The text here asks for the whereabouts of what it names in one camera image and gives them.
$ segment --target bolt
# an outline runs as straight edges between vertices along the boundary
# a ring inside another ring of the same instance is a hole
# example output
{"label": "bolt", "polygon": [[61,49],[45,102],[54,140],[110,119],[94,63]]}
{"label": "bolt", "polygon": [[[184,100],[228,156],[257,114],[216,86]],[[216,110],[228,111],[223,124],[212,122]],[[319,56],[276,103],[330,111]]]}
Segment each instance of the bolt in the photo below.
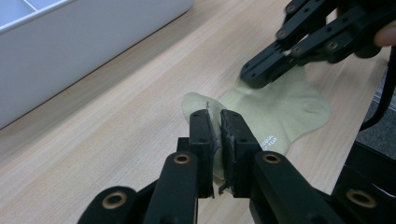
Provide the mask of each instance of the bolt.
{"label": "bolt", "polygon": [[295,5],[289,5],[286,7],[286,12],[291,13],[296,9]]}
{"label": "bolt", "polygon": [[327,49],[329,50],[335,50],[337,49],[337,47],[338,47],[338,43],[335,41],[332,41],[327,45]]}
{"label": "bolt", "polygon": [[299,54],[299,53],[301,53],[301,51],[303,51],[303,48],[300,46],[294,47],[294,49],[293,49],[294,54]]}
{"label": "bolt", "polygon": [[280,31],[278,31],[277,32],[277,38],[284,38],[286,35],[288,34],[288,32],[287,31],[285,31],[285,30],[280,30]]}

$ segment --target black cable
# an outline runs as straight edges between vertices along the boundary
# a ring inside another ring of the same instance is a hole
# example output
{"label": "black cable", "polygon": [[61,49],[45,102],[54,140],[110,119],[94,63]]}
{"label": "black cable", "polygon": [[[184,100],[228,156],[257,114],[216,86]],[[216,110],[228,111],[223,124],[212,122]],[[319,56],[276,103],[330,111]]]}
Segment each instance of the black cable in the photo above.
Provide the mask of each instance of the black cable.
{"label": "black cable", "polygon": [[395,86],[396,86],[396,46],[393,46],[389,55],[388,71],[385,77],[384,88],[382,90],[381,99],[379,100],[378,107],[375,113],[373,114],[373,116],[363,122],[359,132],[372,127],[384,117],[385,112],[388,110],[390,102],[392,100]]}

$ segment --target gray floor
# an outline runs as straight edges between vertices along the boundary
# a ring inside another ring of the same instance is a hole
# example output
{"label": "gray floor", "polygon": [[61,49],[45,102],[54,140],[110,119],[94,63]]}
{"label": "gray floor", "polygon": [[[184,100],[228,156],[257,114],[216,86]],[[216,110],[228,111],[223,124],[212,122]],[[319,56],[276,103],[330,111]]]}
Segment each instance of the gray floor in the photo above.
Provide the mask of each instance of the gray floor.
{"label": "gray floor", "polygon": [[[377,106],[382,92],[382,84],[379,86],[378,91],[372,101],[366,119],[370,118]],[[396,160],[396,94],[393,93],[392,103],[385,114],[376,125],[364,130],[358,134],[356,141],[371,147],[382,154]]]}

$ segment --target black metal bracket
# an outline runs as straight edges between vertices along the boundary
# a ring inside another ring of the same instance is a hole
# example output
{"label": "black metal bracket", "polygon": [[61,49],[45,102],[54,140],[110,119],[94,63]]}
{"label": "black metal bracket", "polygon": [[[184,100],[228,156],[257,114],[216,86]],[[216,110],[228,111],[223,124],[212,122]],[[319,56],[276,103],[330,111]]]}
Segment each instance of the black metal bracket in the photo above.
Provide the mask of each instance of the black metal bracket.
{"label": "black metal bracket", "polygon": [[[326,24],[326,17],[338,7],[344,14]],[[285,11],[276,41],[241,69],[241,79],[252,88],[264,87],[297,64],[338,63],[352,53],[374,57],[380,51],[375,33],[396,20],[396,1],[292,0]]]}
{"label": "black metal bracket", "polygon": [[[98,194],[78,223],[196,223],[198,198],[213,196],[216,136],[207,110],[191,115],[190,138],[179,138],[157,181],[138,192],[126,187]],[[238,113],[221,111],[225,182],[235,198],[249,198],[255,223],[395,223],[395,205],[365,183],[337,186],[329,196],[312,188],[286,157],[262,151]]]}

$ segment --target cloth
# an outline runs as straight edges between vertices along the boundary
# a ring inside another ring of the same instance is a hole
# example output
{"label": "cloth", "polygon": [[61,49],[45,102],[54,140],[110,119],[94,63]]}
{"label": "cloth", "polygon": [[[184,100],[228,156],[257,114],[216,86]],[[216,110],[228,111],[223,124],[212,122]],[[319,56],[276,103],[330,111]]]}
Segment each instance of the cloth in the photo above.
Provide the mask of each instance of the cloth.
{"label": "cloth", "polygon": [[298,137],[324,125],[331,113],[327,100],[306,81],[301,66],[261,89],[251,89],[237,80],[218,101],[196,92],[186,94],[182,110],[187,121],[197,110],[209,111],[220,146],[214,159],[214,180],[218,185],[224,179],[219,112],[225,108],[242,115],[262,150],[281,154],[286,154]]}

